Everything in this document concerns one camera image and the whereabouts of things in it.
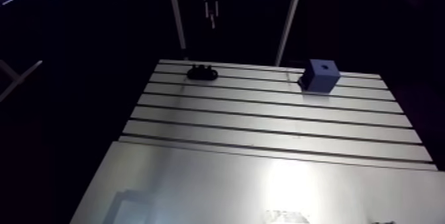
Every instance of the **tabletop surface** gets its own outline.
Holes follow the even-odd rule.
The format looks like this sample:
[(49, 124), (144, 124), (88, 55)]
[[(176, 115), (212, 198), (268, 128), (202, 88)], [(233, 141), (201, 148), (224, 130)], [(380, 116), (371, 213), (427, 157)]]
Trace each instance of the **tabletop surface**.
[(445, 175), (378, 75), (161, 60), (72, 223), (445, 223)]

